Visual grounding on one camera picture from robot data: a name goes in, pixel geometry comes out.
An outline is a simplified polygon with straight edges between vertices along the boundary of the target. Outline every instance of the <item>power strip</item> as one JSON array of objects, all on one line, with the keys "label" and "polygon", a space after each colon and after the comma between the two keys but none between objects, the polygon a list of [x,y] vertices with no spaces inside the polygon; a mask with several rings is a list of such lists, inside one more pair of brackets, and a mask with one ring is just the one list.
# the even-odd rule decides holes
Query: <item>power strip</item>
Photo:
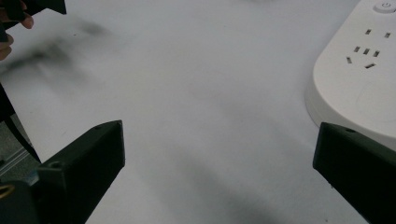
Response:
[{"label": "power strip", "polygon": [[396,0],[356,5],[318,57],[305,102],[317,125],[342,125],[396,150]]}]

